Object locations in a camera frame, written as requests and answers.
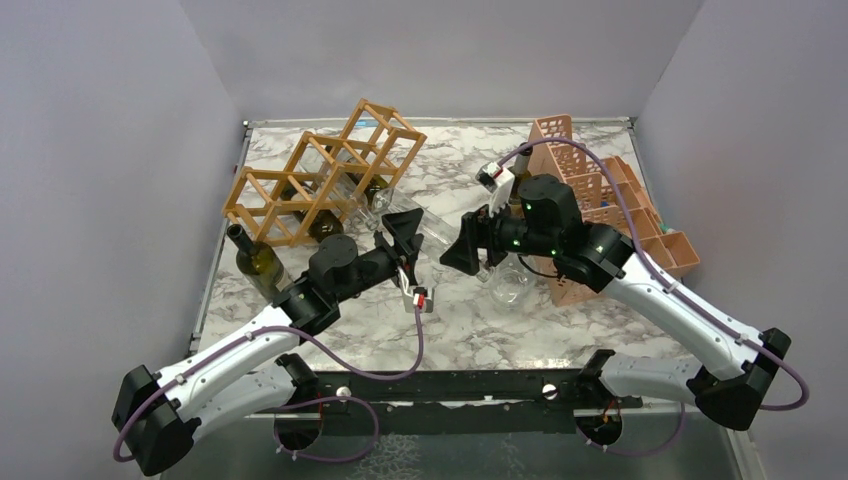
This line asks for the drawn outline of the clear glass jug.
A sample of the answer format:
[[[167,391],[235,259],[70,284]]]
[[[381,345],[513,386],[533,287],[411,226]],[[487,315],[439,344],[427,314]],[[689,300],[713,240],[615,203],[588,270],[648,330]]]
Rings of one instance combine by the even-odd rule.
[[[508,254],[494,269],[489,281],[489,295],[503,310],[518,309],[536,285],[536,276],[514,254]]]

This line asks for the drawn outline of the wooden wine rack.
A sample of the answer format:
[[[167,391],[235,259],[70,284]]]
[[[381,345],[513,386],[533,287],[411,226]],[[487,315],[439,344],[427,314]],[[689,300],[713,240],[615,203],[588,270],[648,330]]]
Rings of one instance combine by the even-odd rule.
[[[358,120],[367,126],[354,128]],[[306,131],[282,165],[240,168],[222,208],[232,224],[240,224],[253,240],[272,247],[317,243],[307,229],[316,213],[331,210],[344,224],[357,220],[347,213],[348,201],[335,185],[342,173],[363,174],[355,195],[378,174],[397,186],[427,136],[391,106],[362,98],[336,134]],[[303,200],[283,200],[292,185]]]

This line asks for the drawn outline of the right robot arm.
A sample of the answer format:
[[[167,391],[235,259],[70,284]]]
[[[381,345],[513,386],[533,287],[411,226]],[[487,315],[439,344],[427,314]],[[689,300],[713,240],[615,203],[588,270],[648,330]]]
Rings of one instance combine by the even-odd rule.
[[[557,276],[615,299],[684,346],[679,361],[596,352],[577,380],[579,398],[600,407],[652,397],[697,407],[715,423],[750,428],[791,344],[782,331],[746,327],[695,295],[615,227],[586,221],[573,189],[549,174],[519,188],[522,215],[484,205],[464,214],[458,233],[435,241],[435,258],[466,275],[509,254],[551,259]]]

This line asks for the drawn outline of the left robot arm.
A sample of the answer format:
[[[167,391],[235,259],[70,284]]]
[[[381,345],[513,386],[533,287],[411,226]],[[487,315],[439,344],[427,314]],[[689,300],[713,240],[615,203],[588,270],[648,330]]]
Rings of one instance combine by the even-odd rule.
[[[348,371],[391,382],[413,375],[424,356],[421,315],[432,309],[425,288],[415,284],[415,262],[424,242],[418,227],[425,210],[386,214],[375,246],[361,254],[343,234],[323,240],[309,266],[244,326],[213,346],[156,372],[140,365],[121,383],[111,420],[118,431],[112,456],[134,461],[146,476],[183,459],[203,437],[252,413],[284,404],[290,410],[313,401],[307,365],[264,362],[297,360],[294,349],[309,342]],[[340,317],[342,302],[385,281],[399,287],[413,313],[417,354],[408,369],[394,374],[368,372],[345,362],[317,335]]]

